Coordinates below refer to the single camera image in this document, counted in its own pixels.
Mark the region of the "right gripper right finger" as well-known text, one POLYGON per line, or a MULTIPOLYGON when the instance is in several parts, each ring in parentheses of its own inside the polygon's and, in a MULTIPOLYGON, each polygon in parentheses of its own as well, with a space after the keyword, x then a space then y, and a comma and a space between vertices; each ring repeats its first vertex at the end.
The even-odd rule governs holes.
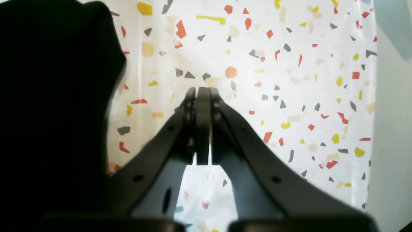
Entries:
POLYGON ((239 113, 211 92, 211 161, 231 180, 238 219, 229 232, 376 232, 359 210, 280 160, 239 113))

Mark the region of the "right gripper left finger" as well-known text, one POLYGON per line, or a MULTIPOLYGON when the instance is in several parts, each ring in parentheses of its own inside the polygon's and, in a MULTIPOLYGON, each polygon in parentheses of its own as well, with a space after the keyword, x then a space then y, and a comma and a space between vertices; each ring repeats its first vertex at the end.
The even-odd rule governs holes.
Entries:
POLYGON ((207 165, 211 89, 190 88, 159 133, 119 172, 105 180, 86 209, 45 215, 40 232, 184 232, 173 221, 183 173, 207 165))

